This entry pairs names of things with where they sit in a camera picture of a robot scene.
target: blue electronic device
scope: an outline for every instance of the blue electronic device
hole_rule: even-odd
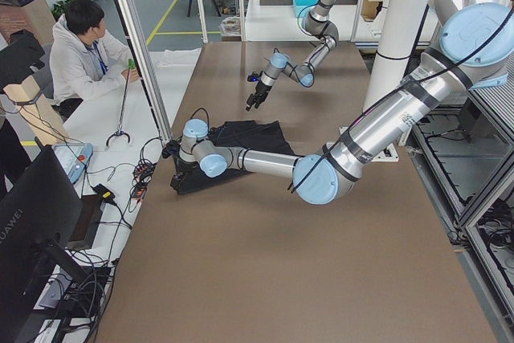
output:
[[[77,182],[93,155],[93,145],[85,143],[55,144],[52,148],[70,182],[72,184]]]

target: brown tabletop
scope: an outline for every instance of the brown tabletop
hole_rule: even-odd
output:
[[[274,47],[296,62],[312,49],[205,45],[175,135],[204,107],[212,126],[278,120],[297,153],[334,141],[364,100],[369,73],[358,50],[340,43],[311,89],[281,76],[267,101],[246,112],[255,86],[247,75],[264,68]],[[173,163],[160,160],[98,341],[496,341],[413,164],[399,154],[399,163],[368,165],[349,195],[325,206],[258,174],[177,196]]]

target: light blue box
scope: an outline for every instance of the light blue box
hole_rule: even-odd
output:
[[[318,0],[292,0],[292,8],[297,18],[303,18]]]

